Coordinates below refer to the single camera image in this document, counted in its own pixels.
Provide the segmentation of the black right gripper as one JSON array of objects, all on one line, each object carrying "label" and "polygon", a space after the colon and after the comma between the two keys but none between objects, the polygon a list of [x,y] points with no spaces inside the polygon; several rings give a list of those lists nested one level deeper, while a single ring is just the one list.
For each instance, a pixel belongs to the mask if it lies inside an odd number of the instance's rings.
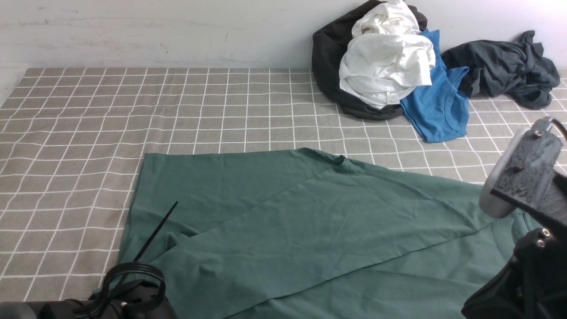
[{"label": "black right gripper", "polygon": [[523,236],[503,269],[461,310],[466,319],[564,319],[566,244],[546,228]]}]

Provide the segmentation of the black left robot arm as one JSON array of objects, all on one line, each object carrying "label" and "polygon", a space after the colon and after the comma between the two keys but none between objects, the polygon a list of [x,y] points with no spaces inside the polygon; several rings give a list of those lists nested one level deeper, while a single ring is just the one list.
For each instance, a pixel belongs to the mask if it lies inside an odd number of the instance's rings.
[{"label": "black left robot arm", "polygon": [[43,302],[2,302],[0,316],[3,319],[176,319],[168,299],[149,312],[129,314],[126,307],[149,301],[156,297],[158,285],[145,280],[134,280],[116,287],[117,295],[101,314],[80,315],[79,308],[90,305],[98,297],[95,293],[87,300],[63,300]]}]

